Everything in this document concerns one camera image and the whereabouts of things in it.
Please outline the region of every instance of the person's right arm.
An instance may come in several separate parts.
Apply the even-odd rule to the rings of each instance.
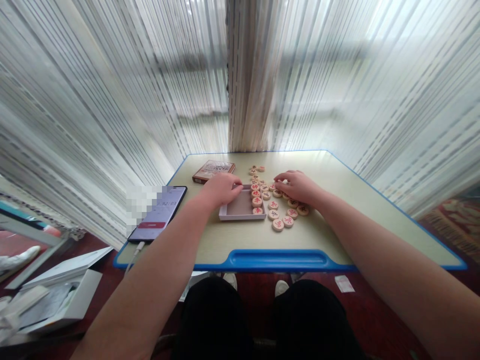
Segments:
[[[275,181],[277,189],[320,212],[361,274],[432,357],[480,359],[480,297],[301,171]]]

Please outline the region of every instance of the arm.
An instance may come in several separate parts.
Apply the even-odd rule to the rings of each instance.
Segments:
[[[242,190],[233,184],[242,182],[218,174],[185,204],[116,288],[72,359],[150,359],[190,279],[210,214]]]
[[[434,358],[478,359],[480,297],[383,226],[321,189],[301,171],[276,184],[317,209],[362,275]]]

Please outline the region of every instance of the sheer curtain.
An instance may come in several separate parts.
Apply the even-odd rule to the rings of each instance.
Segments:
[[[480,180],[478,1],[229,5],[231,151],[327,149],[413,216]]]
[[[0,175],[44,213],[119,248],[129,189],[166,184],[188,154],[228,150],[225,1],[0,10]]]
[[[0,10],[0,195],[116,248],[188,154],[327,149],[413,216],[480,180],[478,1]]]

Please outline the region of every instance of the hand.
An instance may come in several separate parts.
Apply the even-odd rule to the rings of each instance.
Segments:
[[[274,180],[278,190],[283,191],[294,200],[309,205],[312,205],[311,202],[315,199],[315,195],[323,191],[320,186],[300,170],[288,170],[278,174]],[[283,180],[287,180],[290,184],[283,183]]]
[[[198,193],[210,210],[213,211],[222,205],[231,203],[242,191],[242,180],[231,173],[220,172],[208,180]]]

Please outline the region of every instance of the table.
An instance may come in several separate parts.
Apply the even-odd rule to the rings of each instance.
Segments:
[[[420,227],[398,207],[326,150],[192,154],[180,165],[168,185],[187,186],[180,208],[202,188],[192,175],[207,161],[235,163],[234,174],[250,182],[252,165],[265,166],[259,173],[268,183],[286,170],[302,170],[325,190],[384,226],[447,270],[464,270],[465,263]],[[280,211],[287,210],[280,199]],[[114,266],[126,268],[136,245],[126,243]],[[214,211],[201,237],[195,270],[218,272],[353,271],[356,267],[323,217],[313,210],[295,225],[274,232],[270,220],[220,221]]]

